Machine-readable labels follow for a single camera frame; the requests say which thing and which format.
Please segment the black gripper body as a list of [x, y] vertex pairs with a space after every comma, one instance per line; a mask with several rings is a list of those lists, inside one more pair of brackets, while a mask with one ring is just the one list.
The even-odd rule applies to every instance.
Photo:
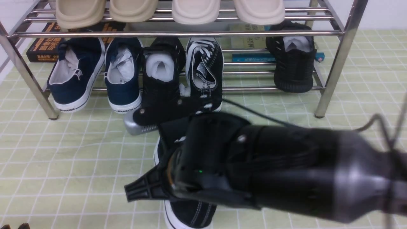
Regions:
[[192, 117], [183, 141], [173, 141], [158, 165], [162, 196], [231, 208], [264, 207], [252, 185], [257, 142], [264, 126], [230, 113]]

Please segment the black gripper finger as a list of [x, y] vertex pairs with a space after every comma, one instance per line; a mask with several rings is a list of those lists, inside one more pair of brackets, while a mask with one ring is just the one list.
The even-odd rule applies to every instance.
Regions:
[[136, 181], [124, 186], [127, 202], [139, 200], [173, 200], [167, 170], [155, 166]]

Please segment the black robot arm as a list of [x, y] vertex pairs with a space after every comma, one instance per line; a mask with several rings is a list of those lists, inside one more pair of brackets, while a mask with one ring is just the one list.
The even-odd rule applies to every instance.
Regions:
[[258, 126], [229, 113], [188, 119], [158, 165], [125, 185], [128, 202], [197, 200], [352, 223], [372, 211], [406, 216], [406, 153], [377, 151], [358, 132]]

